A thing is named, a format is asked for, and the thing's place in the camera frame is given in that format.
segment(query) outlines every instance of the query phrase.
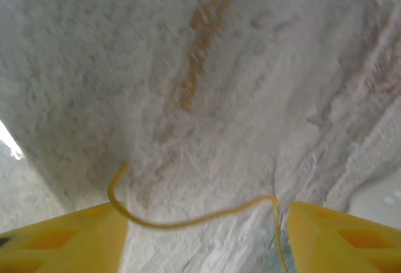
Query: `orange stain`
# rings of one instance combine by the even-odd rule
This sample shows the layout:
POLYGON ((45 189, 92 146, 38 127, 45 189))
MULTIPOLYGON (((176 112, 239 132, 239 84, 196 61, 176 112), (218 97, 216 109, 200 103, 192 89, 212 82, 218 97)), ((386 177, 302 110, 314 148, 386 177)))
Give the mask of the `orange stain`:
POLYGON ((172 137, 174 134, 174 127, 170 127, 167 129, 167 131, 159 138, 157 141, 159 142, 159 145, 163 145, 164 143, 167 143, 167 141, 172 137))
POLYGON ((194 51, 188 53, 189 71, 179 85, 179 97, 175 102, 181 110, 190 113, 198 88, 198 75, 205 71, 207 52, 212 40, 223 26, 223 15, 226 13, 230 0, 211 0, 196 9, 189 26, 196 30, 194 51))
MULTIPOLYGON (((189 23, 189 26, 196 33, 194 50, 188 52, 187 55, 189 70, 187 76, 178 85, 174 86, 171 92, 172 104, 187 113, 191 111, 193 99, 198 88, 198 75, 205 72, 204 66, 207 52, 211 47, 212 40, 224 25, 223 16, 230 5, 230 0, 210 0, 205 3, 202 0, 198 0, 198 2, 201 6, 194 11, 189 23)), ((165 116, 172 114, 171 105, 165 108, 164 113, 165 116)), ((170 127, 166 131, 165 135, 159 140, 160 145, 174 135, 174 129, 174 127, 170 127)), ((194 129, 191 129, 186 133, 185 137, 190 138, 194 133, 194 129)), ((171 157, 156 169, 156 181, 145 187, 143 200, 146 208, 150 203, 153 188, 164 180, 163 173, 174 163, 176 158, 176 155, 171 157)))

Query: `opening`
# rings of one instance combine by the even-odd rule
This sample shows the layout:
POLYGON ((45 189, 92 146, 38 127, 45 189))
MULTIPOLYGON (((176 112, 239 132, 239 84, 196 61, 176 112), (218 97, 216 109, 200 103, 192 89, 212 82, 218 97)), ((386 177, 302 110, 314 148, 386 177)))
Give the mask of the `opening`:
POLYGON ((395 248, 390 241, 374 230, 340 230, 340 235, 359 249, 388 249, 395 248))
POLYGON ((337 213, 330 209, 316 209, 315 214, 320 218, 330 219, 337 216, 337 213))
POLYGON ((10 240, 9 237, 0 237, 0 248, 4 245, 6 245, 6 243, 10 240))
POLYGON ((10 149, 10 155, 16 160, 24 158, 24 154, 21 151, 21 148, 17 145, 2 121, 0 121, 0 142, 3 142, 10 149))
POLYGON ((34 273, 44 262, 32 260, 19 260, 7 262, 0 266, 0 273, 34 273))
POLYGON ((401 273, 401 255, 399 259, 370 259, 369 261, 381 273, 401 273))
POLYGON ((77 230, 49 230, 24 244, 22 249, 60 249, 78 233, 77 230))

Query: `yellow plastic part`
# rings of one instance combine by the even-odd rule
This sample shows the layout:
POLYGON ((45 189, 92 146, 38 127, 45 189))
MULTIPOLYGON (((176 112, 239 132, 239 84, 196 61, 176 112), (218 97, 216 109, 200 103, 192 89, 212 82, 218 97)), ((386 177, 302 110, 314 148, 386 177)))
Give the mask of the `yellow plastic part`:
POLYGON ((117 273, 128 220, 110 203, 0 235, 0 273, 117 273))
POLYGON ((298 273, 401 273, 401 230, 293 202, 288 235, 298 273))

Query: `yellow wire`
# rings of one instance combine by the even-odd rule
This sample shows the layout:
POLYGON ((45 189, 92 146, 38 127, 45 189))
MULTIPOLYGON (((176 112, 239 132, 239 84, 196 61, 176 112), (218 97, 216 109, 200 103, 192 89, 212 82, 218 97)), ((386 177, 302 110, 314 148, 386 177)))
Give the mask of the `yellow wire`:
POLYGON ((277 244, 278 244, 278 252, 280 256, 280 261, 281 265, 283 266, 283 269, 285 273, 289 273, 287 266, 284 262, 284 256, 283 256, 283 251, 281 248, 281 241, 280 241, 280 227, 279 227, 279 214, 278 214, 278 200, 274 196, 260 196, 258 198, 255 198, 254 200, 242 204, 241 206, 234 207, 232 209, 225 209, 225 210, 220 210, 218 212, 214 212, 209 215, 205 215, 203 217, 199 217, 197 219, 189 220, 189 221, 183 221, 183 222, 176 222, 176 223, 169 223, 169 224, 158 224, 158 223, 152 223, 148 222, 145 220, 142 220, 139 217, 134 216, 131 214, 116 198, 115 198, 115 187, 121 180, 121 178, 124 176, 124 174, 127 172, 129 166, 128 164, 124 164, 122 169, 119 171, 119 173, 114 177, 113 181, 110 183, 108 190, 107 190, 107 195, 108 198, 110 199, 111 204, 120 212, 124 217, 127 219, 131 220, 133 223, 138 224, 142 227, 150 228, 150 229, 157 229, 157 230, 173 230, 173 229, 180 229, 184 227, 190 227, 190 226, 195 226, 199 225, 202 223, 206 223, 210 220, 218 219, 221 217, 226 217, 228 215, 236 215, 240 212, 243 212, 256 204, 269 200, 272 201, 274 205, 274 214, 275 214, 275 224, 276 224, 276 237, 277 237, 277 244))

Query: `rust stain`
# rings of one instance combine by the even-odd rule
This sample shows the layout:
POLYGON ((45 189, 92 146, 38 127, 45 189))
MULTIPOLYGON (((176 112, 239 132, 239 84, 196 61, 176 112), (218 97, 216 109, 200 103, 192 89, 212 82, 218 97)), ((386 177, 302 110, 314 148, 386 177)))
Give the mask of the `rust stain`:
POLYGON ((254 29, 259 29, 261 28, 262 24, 257 20, 257 19, 253 19, 251 20, 251 27, 254 29))
POLYGON ((177 158, 177 156, 174 155, 174 156, 170 157, 169 160, 164 162, 161 166, 159 166, 159 168, 156 169, 156 171, 155 171, 155 175, 156 175, 157 179, 153 182, 150 182, 145 187, 145 190, 143 191, 142 195, 143 195, 143 204, 146 209, 149 208, 150 198, 151 198, 154 187, 157 186, 158 184, 160 184, 161 182, 163 182, 163 180, 164 180, 163 173, 166 171, 166 169, 168 169, 171 166, 171 164, 174 163, 176 158, 177 158))
POLYGON ((167 129, 167 131, 157 141, 159 145, 164 145, 174 135, 174 126, 167 129))
POLYGON ((345 73, 344 76, 346 83, 352 85, 353 80, 360 76, 364 64, 366 63, 368 57, 371 55, 373 49, 378 44, 382 31, 388 26, 389 17, 390 14, 387 13, 383 19, 381 19, 378 23, 371 27, 371 30, 369 30, 369 36, 363 40, 361 46, 356 51, 341 55, 340 59, 338 59, 338 63, 345 73))
POLYGON ((388 53, 384 53, 378 60, 377 71, 373 74, 370 85, 370 93, 389 95, 399 89, 401 76, 396 67, 400 62, 400 56, 396 50, 400 41, 401 32, 394 36, 387 48, 388 53))
POLYGON ((205 71, 207 52, 212 40, 223 26, 223 16, 226 13, 230 0, 211 0, 202 4, 192 15, 189 26, 196 30, 194 50, 187 55, 189 71, 174 91, 179 91, 175 105, 181 110, 190 113, 191 106, 198 88, 198 76, 205 71))
POLYGON ((185 134, 185 137, 186 137, 186 138, 190 138, 190 137, 193 137, 194 134, 195 134, 195 130, 194 130, 194 129, 191 129, 191 130, 189 130, 189 131, 187 132, 187 134, 185 134))
MULTIPOLYGON (((171 91, 172 105, 177 108, 190 113, 198 88, 198 76, 205 72, 205 63, 207 59, 207 52, 211 46, 212 40, 223 27, 224 21, 223 16, 227 12, 230 4, 230 0, 210 0, 204 2, 198 0, 201 5, 192 14, 189 26, 195 30, 194 49, 188 52, 187 59, 189 62, 189 70, 187 76, 171 91)), ((168 105, 164 108, 164 115, 166 117, 172 115, 172 105, 168 105)), ((164 136, 159 140, 159 144, 162 145, 170 137, 174 135, 174 126, 170 127, 164 136)), ((195 130, 189 130, 185 137, 190 138, 194 135, 195 130)), ((171 157, 165 163, 163 163, 155 171, 157 179, 150 182, 143 191, 143 201, 145 208, 148 208, 150 203, 150 196, 152 190, 156 185, 164 180, 163 173, 168 169, 171 164, 175 162, 176 155, 171 157)))

